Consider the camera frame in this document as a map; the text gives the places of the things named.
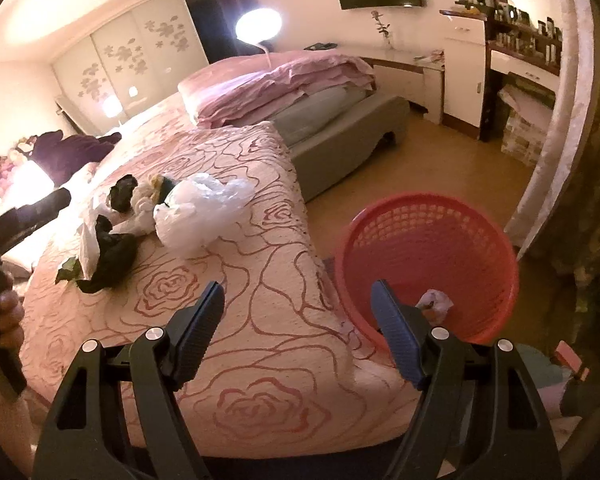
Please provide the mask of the left hand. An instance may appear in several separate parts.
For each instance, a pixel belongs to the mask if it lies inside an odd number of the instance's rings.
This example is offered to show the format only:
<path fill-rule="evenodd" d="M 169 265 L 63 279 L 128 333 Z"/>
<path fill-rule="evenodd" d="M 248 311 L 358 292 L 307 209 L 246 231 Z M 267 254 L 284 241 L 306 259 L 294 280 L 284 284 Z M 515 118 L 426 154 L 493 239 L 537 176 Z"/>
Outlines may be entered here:
<path fill-rule="evenodd" d="M 24 317 L 20 297 L 14 289 L 12 274 L 0 270 L 0 347 L 19 352 L 24 341 Z"/>

